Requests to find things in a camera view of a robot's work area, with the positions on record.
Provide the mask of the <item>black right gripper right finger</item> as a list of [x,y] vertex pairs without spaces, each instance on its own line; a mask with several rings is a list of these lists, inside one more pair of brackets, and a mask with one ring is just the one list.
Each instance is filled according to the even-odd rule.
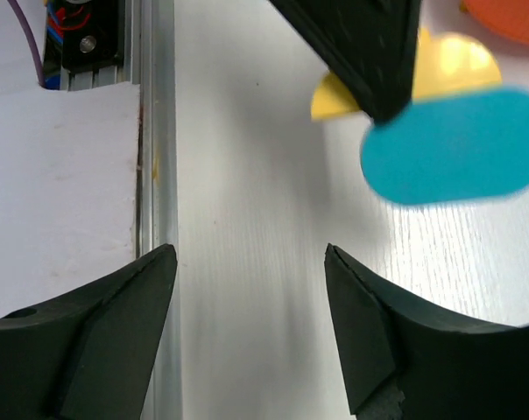
[[334,245],[324,268],[354,417],[529,419],[529,325],[445,309]]

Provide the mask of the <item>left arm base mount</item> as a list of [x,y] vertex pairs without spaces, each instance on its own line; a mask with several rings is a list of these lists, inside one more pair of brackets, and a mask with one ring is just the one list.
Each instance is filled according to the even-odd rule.
[[123,78],[125,1],[45,1],[44,5],[47,89],[80,91]]

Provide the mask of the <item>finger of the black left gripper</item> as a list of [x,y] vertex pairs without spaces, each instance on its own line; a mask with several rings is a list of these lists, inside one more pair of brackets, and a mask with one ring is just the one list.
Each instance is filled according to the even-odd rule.
[[411,101],[420,0],[271,0],[376,123]]

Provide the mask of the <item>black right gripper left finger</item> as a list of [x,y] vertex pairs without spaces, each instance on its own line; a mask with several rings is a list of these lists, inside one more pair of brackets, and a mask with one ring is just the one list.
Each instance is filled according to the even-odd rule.
[[0,318],[0,419],[138,419],[171,301],[164,244]]

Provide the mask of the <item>teal arched lego brick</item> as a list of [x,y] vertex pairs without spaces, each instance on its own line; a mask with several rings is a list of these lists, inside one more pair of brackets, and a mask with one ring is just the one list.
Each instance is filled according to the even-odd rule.
[[377,195],[403,206],[478,200],[529,186],[529,93],[499,87],[414,103],[364,137]]

